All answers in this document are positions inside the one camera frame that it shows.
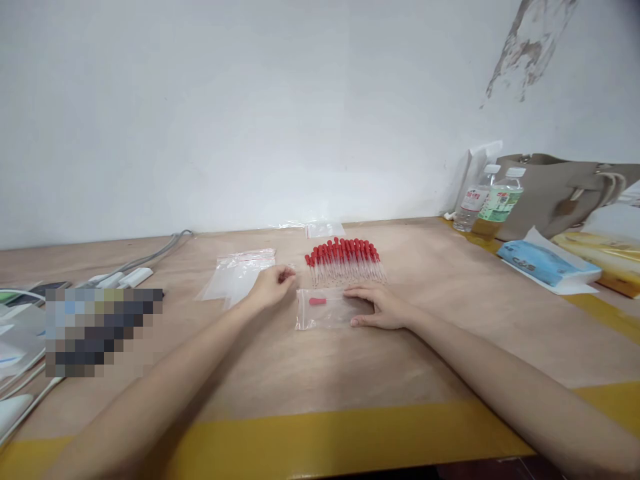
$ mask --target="bottle label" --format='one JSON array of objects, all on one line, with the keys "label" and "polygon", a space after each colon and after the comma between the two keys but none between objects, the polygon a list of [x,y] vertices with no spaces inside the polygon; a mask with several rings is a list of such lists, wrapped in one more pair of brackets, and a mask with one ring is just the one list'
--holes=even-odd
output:
[{"label": "bottle label", "polygon": [[480,213],[478,213],[478,218],[492,222],[504,222],[513,206],[520,199],[520,195],[522,192],[492,189]]},{"label": "bottle label", "polygon": [[467,194],[465,195],[465,198],[463,198],[460,206],[464,208],[464,210],[480,211],[480,208],[482,208],[482,204],[485,202],[488,194],[488,190],[476,190],[475,188],[470,188],[467,190]]}]

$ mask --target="person's arm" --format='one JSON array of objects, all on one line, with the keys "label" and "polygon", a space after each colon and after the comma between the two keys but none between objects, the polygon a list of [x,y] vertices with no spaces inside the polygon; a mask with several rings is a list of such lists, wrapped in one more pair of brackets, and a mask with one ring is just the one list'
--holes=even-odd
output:
[{"label": "person's arm", "polygon": [[354,327],[408,328],[430,345],[524,440],[570,478],[640,475],[640,441],[540,370],[494,344],[400,300],[381,285],[345,290],[375,305]]},{"label": "person's arm", "polygon": [[278,265],[260,272],[250,294],[131,384],[65,448],[48,472],[54,479],[132,475],[146,454],[210,378],[242,329],[296,284]]}]

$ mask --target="yellow package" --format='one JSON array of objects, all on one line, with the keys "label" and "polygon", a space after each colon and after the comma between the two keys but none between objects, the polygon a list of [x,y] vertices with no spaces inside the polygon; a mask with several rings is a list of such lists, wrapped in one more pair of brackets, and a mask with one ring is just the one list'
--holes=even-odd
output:
[{"label": "yellow package", "polygon": [[598,283],[633,299],[640,298],[640,245],[582,232],[560,233],[551,240],[602,268]]}]

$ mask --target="bottle cap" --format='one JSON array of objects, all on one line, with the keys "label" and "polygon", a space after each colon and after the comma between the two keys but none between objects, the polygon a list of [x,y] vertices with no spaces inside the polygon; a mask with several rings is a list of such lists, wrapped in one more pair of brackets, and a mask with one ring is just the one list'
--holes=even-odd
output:
[{"label": "bottle cap", "polygon": [[525,172],[527,171],[527,169],[524,169],[522,167],[511,167],[509,170],[507,170],[507,176],[508,177],[522,177]]},{"label": "bottle cap", "polygon": [[497,165],[495,163],[490,163],[485,166],[485,173],[498,173],[502,165]]}]

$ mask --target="hand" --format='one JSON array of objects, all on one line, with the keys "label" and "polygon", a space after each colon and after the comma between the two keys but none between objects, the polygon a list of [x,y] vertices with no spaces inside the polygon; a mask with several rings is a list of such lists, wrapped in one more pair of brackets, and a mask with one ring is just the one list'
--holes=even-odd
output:
[{"label": "hand", "polygon": [[256,302],[261,308],[272,307],[296,286],[295,270],[286,265],[275,265],[258,274],[247,299]]},{"label": "hand", "polygon": [[352,327],[378,327],[394,330],[410,327],[424,315],[422,310],[399,299],[388,288],[378,283],[361,283],[345,289],[345,297],[358,297],[373,303],[373,315],[358,315],[351,319]]}]

